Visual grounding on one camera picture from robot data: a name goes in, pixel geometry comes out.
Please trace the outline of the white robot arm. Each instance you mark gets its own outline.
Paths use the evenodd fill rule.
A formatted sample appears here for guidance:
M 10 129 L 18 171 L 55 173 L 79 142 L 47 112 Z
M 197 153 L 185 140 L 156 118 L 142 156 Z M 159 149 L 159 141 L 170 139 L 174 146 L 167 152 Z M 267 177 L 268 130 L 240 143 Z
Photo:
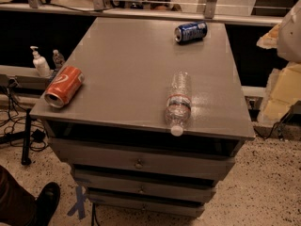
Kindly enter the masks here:
M 279 122 L 292 105 L 301 100 L 301 0 L 269 32 L 259 38 L 257 46 L 276 49 L 288 64 L 269 75 L 257 120 L 265 124 Z

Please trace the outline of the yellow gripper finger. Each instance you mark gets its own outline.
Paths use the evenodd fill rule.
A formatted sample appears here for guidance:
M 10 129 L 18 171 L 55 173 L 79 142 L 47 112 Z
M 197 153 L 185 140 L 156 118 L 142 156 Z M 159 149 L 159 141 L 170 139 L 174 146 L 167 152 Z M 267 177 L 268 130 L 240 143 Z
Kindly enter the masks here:
M 292 105 L 301 100 L 301 64 L 289 62 L 270 73 L 257 121 L 272 125 L 279 122 Z
M 275 25 L 266 34 L 259 38 L 256 45 L 263 49 L 273 49 L 277 48 L 277 38 L 278 38 L 279 25 Z

